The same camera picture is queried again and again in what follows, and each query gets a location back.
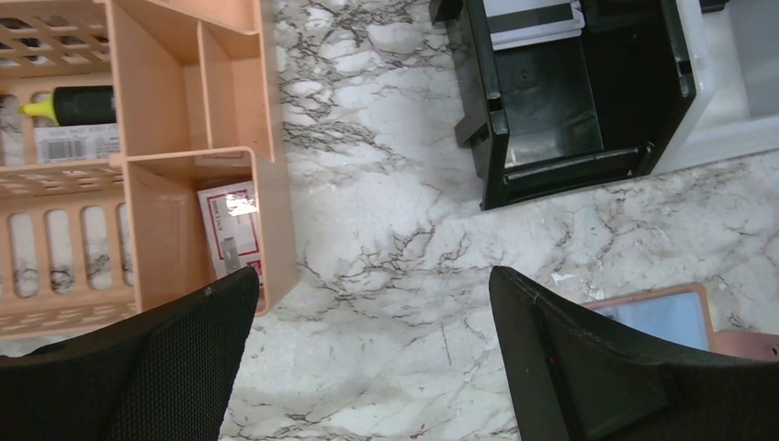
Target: black plastic holder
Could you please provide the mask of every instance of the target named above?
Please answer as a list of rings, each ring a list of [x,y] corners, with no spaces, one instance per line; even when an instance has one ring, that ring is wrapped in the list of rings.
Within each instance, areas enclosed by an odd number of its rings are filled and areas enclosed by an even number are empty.
[[[730,0],[701,0],[701,10],[707,12],[718,12],[725,9],[725,4]]]
[[[581,0],[578,38],[492,48],[483,0],[431,0],[465,117],[481,208],[647,175],[695,97],[675,0]]]

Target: highlighter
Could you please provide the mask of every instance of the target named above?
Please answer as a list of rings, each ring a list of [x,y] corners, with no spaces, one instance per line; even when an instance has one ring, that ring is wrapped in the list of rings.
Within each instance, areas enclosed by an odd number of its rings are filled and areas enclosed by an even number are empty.
[[[58,126],[117,122],[114,88],[110,85],[55,87],[45,100],[26,104],[19,113],[45,117]]]

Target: sticker label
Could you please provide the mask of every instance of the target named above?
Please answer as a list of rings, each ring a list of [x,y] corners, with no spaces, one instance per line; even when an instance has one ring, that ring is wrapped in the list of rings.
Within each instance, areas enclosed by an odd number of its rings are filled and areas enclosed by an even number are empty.
[[[119,153],[119,126],[37,127],[35,146],[39,164],[106,159]]]

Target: lattice plastic basket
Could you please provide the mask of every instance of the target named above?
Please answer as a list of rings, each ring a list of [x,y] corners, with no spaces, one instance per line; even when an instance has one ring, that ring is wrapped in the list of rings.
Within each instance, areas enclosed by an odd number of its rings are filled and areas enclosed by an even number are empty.
[[[254,183],[258,313],[297,283],[271,22],[256,0],[0,0],[0,338],[211,282],[197,192],[224,184]],[[46,122],[17,107],[64,85],[113,85],[120,153],[41,163]]]

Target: marble countertop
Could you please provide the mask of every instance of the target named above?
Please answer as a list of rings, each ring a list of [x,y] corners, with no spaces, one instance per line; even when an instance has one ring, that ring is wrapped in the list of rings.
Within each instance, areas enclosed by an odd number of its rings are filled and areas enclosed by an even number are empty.
[[[517,439],[495,265],[578,302],[703,282],[716,329],[779,334],[779,153],[482,213],[427,3],[277,1],[302,281],[255,320],[221,440]]]

